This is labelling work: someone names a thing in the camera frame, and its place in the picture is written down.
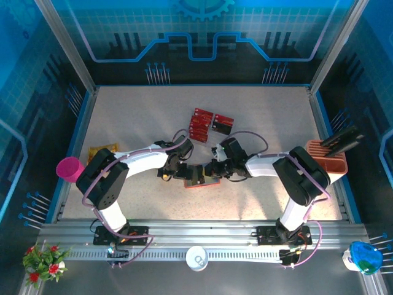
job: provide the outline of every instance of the gear logo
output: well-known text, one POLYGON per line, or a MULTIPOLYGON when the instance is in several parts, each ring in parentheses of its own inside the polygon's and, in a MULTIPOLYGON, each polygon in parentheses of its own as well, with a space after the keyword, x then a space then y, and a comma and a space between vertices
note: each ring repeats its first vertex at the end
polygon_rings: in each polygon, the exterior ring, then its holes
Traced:
POLYGON ((222 12, 228 12, 228 7, 234 0, 175 0, 177 12, 182 12, 184 17, 192 20, 213 20, 220 17, 222 12))

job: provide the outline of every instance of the pink cup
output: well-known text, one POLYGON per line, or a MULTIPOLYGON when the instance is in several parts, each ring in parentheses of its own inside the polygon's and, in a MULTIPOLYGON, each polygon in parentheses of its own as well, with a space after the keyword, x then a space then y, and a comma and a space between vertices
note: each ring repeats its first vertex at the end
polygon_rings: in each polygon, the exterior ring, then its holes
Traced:
POLYGON ((60 178, 70 183, 76 183, 80 174, 82 174, 85 167, 75 157, 67 157, 61 160, 56 167, 56 174, 60 178))

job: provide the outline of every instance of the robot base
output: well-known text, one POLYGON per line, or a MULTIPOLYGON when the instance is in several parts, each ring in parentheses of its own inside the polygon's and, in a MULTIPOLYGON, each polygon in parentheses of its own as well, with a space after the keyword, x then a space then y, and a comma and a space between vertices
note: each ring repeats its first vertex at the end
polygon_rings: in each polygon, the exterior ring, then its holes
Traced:
MULTIPOLYGON (((119 233, 124 235, 146 235, 149 233, 149 228, 147 226, 129 226, 126 229, 123 228, 120 230, 119 233)), ((145 246, 147 244, 147 238, 132 239, 132 236, 130 236, 130 239, 123 241, 121 238, 111 234, 104 226, 96 227, 93 245, 109 246, 112 242, 120 246, 145 246)))
POLYGON ((276 226, 258 226, 257 231, 253 233, 254 237, 257 237, 258 246, 266 245, 293 245, 301 246, 305 242, 307 245, 312 245, 313 240, 308 226, 303 226, 294 233, 290 239, 283 240, 277 234, 276 226))

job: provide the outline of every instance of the red card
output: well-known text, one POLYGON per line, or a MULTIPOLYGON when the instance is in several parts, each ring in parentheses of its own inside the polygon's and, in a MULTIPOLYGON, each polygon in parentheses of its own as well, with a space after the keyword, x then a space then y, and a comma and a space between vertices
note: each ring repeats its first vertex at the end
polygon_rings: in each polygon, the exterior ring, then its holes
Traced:
POLYGON ((205 111, 204 109, 195 108, 195 110, 194 110, 194 115, 196 115, 196 116, 198 116, 198 117, 202 117, 202 118, 204 118, 205 120, 209 120, 210 122, 211 122, 212 119, 213 119, 213 113, 212 113, 212 112, 205 111))
POLYGON ((197 125, 201 125, 201 126, 205 126, 205 127, 209 127, 211 121, 206 120, 200 116, 192 116, 191 117, 191 122, 197 124, 197 125))
POLYGON ((198 125, 194 122, 190 122, 189 129, 190 129, 190 132, 198 132, 198 133, 204 133, 204 134, 208 134, 208 131, 209 131, 209 127, 198 125))
POLYGON ((202 143, 206 143, 208 141, 208 136, 202 133, 190 132, 190 138, 193 140, 201 141, 202 143))
POLYGON ((233 121, 234 121, 234 120, 233 120, 232 118, 229 118, 229 117, 225 117, 225 116, 223 116, 223 115, 217 115, 217 114, 216 114, 216 115, 214 116, 214 121, 232 127, 232 126, 233 126, 233 121))

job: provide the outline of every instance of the blue wall panel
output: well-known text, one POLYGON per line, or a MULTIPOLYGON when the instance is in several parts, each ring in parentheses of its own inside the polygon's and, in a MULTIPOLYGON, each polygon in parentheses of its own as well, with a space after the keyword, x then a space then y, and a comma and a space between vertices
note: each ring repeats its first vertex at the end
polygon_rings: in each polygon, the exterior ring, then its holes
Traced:
POLYGON ((98 84, 165 84, 145 75, 155 62, 173 84, 307 84, 352 1, 54 4, 98 84))

